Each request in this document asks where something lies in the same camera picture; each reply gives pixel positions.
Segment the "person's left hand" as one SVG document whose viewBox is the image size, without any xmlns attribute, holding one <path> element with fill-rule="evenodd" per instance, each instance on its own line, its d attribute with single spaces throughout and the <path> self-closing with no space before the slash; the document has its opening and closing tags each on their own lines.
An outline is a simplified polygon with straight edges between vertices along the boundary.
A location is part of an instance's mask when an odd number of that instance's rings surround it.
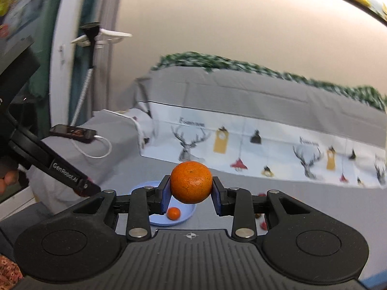
<svg viewBox="0 0 387 290">
<path fill-rule="evenodd" d="M 2 195 L 9 186 L 15 185 L 18 182 L 18 177 L 18 170 L 6 172 L 5 176 L 0 179 L 0 195 Z"/>
</svg>

